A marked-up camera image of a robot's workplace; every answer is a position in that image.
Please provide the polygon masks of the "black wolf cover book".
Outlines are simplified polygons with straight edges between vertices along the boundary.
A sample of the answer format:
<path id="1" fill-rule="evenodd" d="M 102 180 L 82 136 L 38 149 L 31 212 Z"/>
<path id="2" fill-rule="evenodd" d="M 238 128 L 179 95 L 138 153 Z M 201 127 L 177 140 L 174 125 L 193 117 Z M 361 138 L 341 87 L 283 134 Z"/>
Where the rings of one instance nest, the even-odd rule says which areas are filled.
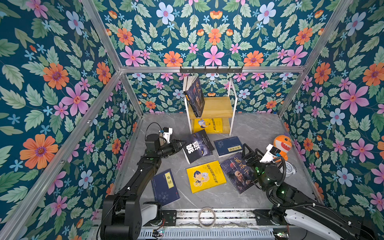
<path id="1" fill-rule="evenodd" d="M 215 148 L 205 130 L 189 135 L 186 144 L 183 146 L 183 152 L 188 164 L 192 164 L 202 157 L 212 155 L 214 150 Z"/>

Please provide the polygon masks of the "black hook rail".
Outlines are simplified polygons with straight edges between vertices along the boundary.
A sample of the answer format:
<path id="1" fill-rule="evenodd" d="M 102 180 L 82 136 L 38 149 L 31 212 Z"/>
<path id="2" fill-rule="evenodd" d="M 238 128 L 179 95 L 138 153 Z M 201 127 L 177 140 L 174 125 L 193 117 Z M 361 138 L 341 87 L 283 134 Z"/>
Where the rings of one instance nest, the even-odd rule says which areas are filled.
<path id="1" fill-rule="evenodd" d="M 243 67 L 180 67 L 183 74 L 238 74 L 243 72 Z"/>

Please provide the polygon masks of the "wooden white-frame bookshelf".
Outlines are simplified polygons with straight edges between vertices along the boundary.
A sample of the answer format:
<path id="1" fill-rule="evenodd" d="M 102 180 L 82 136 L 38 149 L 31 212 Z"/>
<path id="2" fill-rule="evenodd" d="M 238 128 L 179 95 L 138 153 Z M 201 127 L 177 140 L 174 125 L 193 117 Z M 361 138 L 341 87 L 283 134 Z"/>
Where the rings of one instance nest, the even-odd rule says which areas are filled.
<path id="1" fill-rule="evenodd" d="M 225 97 L 205 98 L 202 118 L 221 118 L 223 120 L 223 134 L 231 136 L 238 104 L 238 94 L 232 78 L 229 79 L 227 90 L 227 96 Z"/>

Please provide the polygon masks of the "orange shark plush toy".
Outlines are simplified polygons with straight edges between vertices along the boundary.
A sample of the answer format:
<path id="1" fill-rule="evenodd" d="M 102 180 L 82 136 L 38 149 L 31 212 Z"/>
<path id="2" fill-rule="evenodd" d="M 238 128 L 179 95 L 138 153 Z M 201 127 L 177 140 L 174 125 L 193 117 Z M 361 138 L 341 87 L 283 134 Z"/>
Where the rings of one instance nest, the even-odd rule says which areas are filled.
<path id="1" fill-rule="evenodd" d="M 281 151 L 281 156 L 287 161 L 288 152 L 292 149 L 293 146 L 291 138 L 286 135 L 279 135 L 274 139 L 273 145 Z"/>

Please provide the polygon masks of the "clear tape roll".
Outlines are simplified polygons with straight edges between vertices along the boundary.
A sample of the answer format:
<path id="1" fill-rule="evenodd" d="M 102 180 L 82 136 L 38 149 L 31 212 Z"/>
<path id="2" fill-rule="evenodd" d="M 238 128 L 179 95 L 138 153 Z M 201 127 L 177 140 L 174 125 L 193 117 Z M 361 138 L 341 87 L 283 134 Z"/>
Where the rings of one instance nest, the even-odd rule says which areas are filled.
<path id="1" fill-rule="evenodd" d="M 217 221 L 216 212 L 209 207 L 202 208 L 198 214 L 198 222 L 203 229 L 212 229 Z"/>

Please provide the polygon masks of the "black book on shelf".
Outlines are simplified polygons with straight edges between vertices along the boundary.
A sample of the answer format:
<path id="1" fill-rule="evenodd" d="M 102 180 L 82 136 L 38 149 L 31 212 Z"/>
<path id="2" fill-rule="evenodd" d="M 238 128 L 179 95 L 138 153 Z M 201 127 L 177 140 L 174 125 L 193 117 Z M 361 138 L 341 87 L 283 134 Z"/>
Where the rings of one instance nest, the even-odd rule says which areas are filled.
<path id="1" fill-rule="evenodd" d="M 195 85 L 196 80 L 197 80 L 197 76 L 188 76 L 186 79 L 184 79 L 183 91 L 195 116 L 199 118 L 200 117 L 199 106 L 196 101 L 196 96 L 197 96 L 197 90 Z"/>

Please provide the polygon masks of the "blue yijing book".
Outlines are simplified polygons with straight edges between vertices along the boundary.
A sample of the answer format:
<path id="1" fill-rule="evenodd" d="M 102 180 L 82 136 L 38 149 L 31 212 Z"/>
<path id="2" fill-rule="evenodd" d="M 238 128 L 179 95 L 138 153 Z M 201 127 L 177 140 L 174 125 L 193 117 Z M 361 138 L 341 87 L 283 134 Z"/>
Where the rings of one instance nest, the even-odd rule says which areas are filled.
<path id="1" fill-rule="evenodd" d="M 151 179 L 155 201 L 163 207 L 180 199 L 179 191 L 172 170 L 156 174 Z"/>

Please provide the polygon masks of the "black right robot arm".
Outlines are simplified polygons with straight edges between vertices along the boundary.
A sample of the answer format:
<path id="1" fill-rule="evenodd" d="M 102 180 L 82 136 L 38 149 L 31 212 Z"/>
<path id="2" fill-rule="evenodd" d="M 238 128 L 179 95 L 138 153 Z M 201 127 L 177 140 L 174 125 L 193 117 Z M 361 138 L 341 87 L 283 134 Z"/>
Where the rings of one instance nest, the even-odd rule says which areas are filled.
<path id="1" fill-rule="evenodd" d="M 273 145 L 262 153 L 244 144 L 242 159 L 254 173 L 255 186 L 273 204 L 266 219 L 278 225 L 300 227 L 326 240 L 378 239 L 363 220 L 339 214 L 286 183 L 287 162 Z"/>

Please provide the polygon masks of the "yellow book in shelf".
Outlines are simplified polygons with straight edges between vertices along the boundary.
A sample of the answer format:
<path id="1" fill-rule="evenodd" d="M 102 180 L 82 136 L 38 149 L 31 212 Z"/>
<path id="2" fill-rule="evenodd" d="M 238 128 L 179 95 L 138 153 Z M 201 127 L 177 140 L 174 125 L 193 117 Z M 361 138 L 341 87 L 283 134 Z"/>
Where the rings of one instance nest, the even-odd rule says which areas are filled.
<path id="1" fill-rule="evenodd" d="M 195 119 L 193 132 L 205 130 L 207 134 L 223 133 L 224 126 L 221 118 L 215 119 Z"/>

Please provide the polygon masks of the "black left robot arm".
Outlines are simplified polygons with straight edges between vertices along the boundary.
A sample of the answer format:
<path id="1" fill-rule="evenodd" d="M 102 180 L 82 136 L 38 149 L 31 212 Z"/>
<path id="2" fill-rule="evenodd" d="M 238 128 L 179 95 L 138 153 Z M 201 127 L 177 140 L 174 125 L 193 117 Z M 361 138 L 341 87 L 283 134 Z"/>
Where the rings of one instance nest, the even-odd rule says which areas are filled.
<path id="1" fill-rule="evenodd" d="M 150 203 L 142 209 L 140 198 L 159 170 L 162 159 L 180 152 L 187 143 L 172 139 L 161 145 L 161 138 L 158 134 L 145 137 L 146 149 L 136 172 L 124 187 L 104 200 L 98 229 L 102 240 L 136 240 L 142 226 L 158 217 L 159 205 Z"/>

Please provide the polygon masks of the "navy book small label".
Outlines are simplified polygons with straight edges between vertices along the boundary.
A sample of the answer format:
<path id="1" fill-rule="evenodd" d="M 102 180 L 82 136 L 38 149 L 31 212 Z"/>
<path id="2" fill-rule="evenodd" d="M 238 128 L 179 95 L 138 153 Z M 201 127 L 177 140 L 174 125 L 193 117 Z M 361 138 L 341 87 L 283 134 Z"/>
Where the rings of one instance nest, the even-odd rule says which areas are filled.
<path id="1" fill-rule="evenodd" d="M 243 150 L 243 144 L 237 136 L 216 140 L 214 144 L 220 158 L 239 153 Z"/>

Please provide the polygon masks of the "white alarm clock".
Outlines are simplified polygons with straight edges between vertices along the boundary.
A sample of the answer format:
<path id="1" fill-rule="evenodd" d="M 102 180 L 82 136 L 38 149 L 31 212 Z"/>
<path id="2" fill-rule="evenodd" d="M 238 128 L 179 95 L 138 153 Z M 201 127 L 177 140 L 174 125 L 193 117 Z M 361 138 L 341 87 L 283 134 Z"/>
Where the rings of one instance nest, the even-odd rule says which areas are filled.
<path id="1" fill-rule="evenodd" d="M 295 175 L 297 173 L 296 167 L 288 161 L 285 161 L 285 163 L 286 163 L 286 177 L 288 178 L 292 175 Z"/>

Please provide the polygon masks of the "yellow cartoon cover book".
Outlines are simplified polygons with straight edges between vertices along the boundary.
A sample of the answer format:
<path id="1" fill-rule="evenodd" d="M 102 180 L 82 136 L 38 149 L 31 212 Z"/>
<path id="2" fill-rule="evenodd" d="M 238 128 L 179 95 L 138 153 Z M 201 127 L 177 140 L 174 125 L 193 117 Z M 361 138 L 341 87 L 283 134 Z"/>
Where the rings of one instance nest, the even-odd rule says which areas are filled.
<path id="1" fill-rule="evenodd" d="M 219 161 L 188 168 L 187 175 L 193 194 L 227 183 Z"/>

